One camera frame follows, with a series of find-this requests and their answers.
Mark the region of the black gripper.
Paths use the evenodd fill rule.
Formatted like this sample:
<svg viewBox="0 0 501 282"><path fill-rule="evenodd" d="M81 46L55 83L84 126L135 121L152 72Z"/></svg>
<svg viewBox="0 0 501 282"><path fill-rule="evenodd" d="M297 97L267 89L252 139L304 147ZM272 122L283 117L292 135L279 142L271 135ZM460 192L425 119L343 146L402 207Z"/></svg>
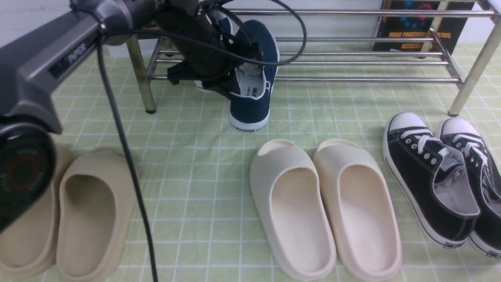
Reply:
<svg viewBox="0 0 501 282"><path fill-rule="evenodd" d="M168 81L200 81L204 89L229 98L240 92L236 68L261 60L263 52L247 27L241 27L243 39L224 32L209 16L212 8L223 11L213 1L201 5L197 0L167 0L155 23L183 56L168 68Z"/></svg>

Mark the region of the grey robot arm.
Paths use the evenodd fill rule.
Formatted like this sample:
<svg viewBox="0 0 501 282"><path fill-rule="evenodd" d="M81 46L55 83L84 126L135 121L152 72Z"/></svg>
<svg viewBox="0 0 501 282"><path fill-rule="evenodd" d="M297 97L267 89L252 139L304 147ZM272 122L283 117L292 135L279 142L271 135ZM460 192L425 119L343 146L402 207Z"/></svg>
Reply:
<svg viewBox="0 0 501 282"><path fill-rule="evenodd" d="M72 0L70 11L1 47L1 230L48 188L57 166L51 134L63 131L51 94L96 49L117 46L155 22L184 57L170 81L206 82L222 95L233 71L262 59L258 43L225 33L209 13L216 1Z"/></svg>

